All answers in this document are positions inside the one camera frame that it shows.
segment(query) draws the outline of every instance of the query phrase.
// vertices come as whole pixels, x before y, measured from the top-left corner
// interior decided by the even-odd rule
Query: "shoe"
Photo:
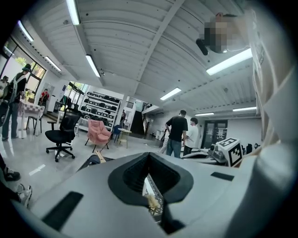
[[[23,204],[26,208],[28,208],[29,200],[32,196],[32,187],[29,186],[26,190],[18,193],[20,198],[20,203]]]
[[[17,193],[21,193],[25,190],[25,187],[23,184],[19,184],[18,187],[17,187]]]
[[[6,167],[4,169],[4,178],[7,182],[9,181],[17,181],[20,179],[20,173],[13,171],[12,169]]]

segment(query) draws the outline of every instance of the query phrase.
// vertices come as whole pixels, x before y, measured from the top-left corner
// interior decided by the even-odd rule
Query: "fluorescent light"
[[[45,57],[47,61],[49,61],[58,71],[61,71],[61,69],[48,57]]]
[[[256,106],[251,106],[251,107],[243,107],[243,108],[237,108],[233,109],[233,112],[239,112],[239,111],[247,111],[247,110],[256,110]]]
[[[195,116],[209,116],[209,115],[214,115],[213,112],[209,112],[209,113],[201,113],[201,114],[196,114]]]
[[[233,66],[237,63],[240,63],[243,60],[247,60],[252,57],[251,49],[247,49],[242,51],[239,54],[234,55],[233,57],[226,59],[225,61],[219,63],[218,65],[215,65],[211,67],[210,69],[207,69],[207,73],[209,75],[213,75],[215,73],[218,73],[219,71],[222,71],[223,69],[226,69],[230,66]]]
[[[66,2],[73,25],[78,25],[80,23],[80,20],[78,12],[76,10],[75,0],[66,0]]]
[[[27,38],[29,39],[29,41],[33,41],[33,38],[31,37],[31,35],[29,34],[29,32],[24,28],[23,24],[21,23],[21,21],[18,21],[18,25],[21,28],[21,30],[23,31],[23,33],[27,36]]]
[[[95,75],[96,75],[98,78],[100,78],[101,76],[100,76],[100,74],[98,73],[98,70],[97,70],[97,68],[96,68],[96,66],[95,66],[95,63],[94,63],[94,61],[93,61],[91,55],[86,54],[86,58],[87,58],[87,60],[88,60],[88,62],[89,62],[89,64],[90,64],[90,66],[91,66],[93,72],[95,73]]]
[[[180,88],[175,88],[174,90],[172,90],[171,92],[169,92],[168,94],[164,95],[162,98],[160,98],[161,100],[166,100],[169,97],[172,97],[174,94],[180,92],[181,89]]]
[[[6,46],[4,46],[4,48],[5,48],[5,50],[6,50],[7,52],[9,52],[10,54],[14,55],[14,53],[12,53]]]

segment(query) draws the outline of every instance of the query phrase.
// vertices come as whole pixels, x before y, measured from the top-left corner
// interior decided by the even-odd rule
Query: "glass door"
[[[209,149],[212,144],[226,139],[228,121],[206,121],[202,140],[202,149]]]

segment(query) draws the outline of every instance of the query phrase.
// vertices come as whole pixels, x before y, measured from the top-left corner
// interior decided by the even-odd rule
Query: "doorway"
[[[228,120],[206,121],[201,149],[209,149],[212,144],[227,137]]]

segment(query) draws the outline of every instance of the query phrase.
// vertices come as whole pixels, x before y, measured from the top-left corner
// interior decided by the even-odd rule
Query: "pink armchair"
[[[106,129],[102,121],[96,121],[91,119],[88,120],[87,142],[90,139],[95,144],[92,152],[94,152],[96,145],[105,144],[105,146],[107,146],[107,149],[108,149],[108,142],[110,141],[111,134],[112,133]]]

